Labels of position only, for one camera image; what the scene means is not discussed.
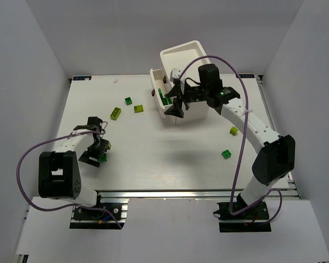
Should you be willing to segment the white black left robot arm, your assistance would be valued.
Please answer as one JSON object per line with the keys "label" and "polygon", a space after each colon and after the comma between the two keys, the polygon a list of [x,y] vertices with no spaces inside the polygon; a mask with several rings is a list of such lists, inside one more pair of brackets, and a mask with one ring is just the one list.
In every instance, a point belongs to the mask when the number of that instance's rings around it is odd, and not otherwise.
{"label": "white black left robot arm", "polygon": [[111,148],[103,138],[105,122],[89,117],[86,125],[76,126],[66,140],[54,151],[39,156],[38,193],[42,198],[61,199],[93,207],[98,193],[82,185],[79,163],[99,168]]}

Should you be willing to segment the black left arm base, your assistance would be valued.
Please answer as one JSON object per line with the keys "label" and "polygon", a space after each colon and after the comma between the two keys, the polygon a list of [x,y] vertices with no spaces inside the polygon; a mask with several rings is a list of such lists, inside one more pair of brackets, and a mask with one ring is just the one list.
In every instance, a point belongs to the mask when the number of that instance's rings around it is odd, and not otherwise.
{"label": "black left arm base", "polygon": [[100,198],[96,210],[76,207],[72,210],[70,229],[75,230],[120,230],[127,218],[128,200]]}

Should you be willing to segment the green 2x4 lego brick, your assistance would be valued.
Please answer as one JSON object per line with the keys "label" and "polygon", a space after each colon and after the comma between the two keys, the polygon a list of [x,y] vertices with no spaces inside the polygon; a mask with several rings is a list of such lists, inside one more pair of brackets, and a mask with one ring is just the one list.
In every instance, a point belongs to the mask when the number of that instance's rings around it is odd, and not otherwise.
{"label": "green 2x4 lego brick", "polygon": [[162,94],[162,90],[161,90],[160,88],[158,89],[158,93],[159,93],[159,95],[160,95],[160,99],[161,99],[162,102],[164,102],[164,101],[167,100],[167,98],[166,98],[165,96],[163,96],[163,94]]}

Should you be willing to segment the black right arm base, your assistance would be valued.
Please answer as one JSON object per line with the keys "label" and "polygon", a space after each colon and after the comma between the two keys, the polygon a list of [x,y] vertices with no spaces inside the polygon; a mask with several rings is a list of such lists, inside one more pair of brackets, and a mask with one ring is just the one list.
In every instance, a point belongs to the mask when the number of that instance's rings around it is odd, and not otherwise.
{"label": "black right arm base", "polygon": [[218,210],[213,212],[219,220],[219,231],[221,233],[257,233],[271,232],[269,212],[265,202],[261,202],[239,215],[231,215],[229,202],[217,203]]}

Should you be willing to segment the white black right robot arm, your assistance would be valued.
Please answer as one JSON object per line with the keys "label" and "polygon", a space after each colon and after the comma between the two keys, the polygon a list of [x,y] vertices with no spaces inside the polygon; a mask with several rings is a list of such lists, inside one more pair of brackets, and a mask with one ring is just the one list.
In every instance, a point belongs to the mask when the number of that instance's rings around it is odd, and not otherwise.
{"label": "white black right robot arm", "polygon": [[170,75],[173,88],[167,93],[172,106],[166,115],[184,117],[184,111],[195,102],[206,102],[229,120],[254,148],[257,157],[252,164],[253,176],[236,197],[237,209],[248,209],[260,203],[271,188],[294,169],[296,142],[291,135],[282,136],[270,129],[248,109],[246,99],[232,87],[225,87],[215,64],[198,68],[199,82],[190,86],[184,73],[174,68]]}

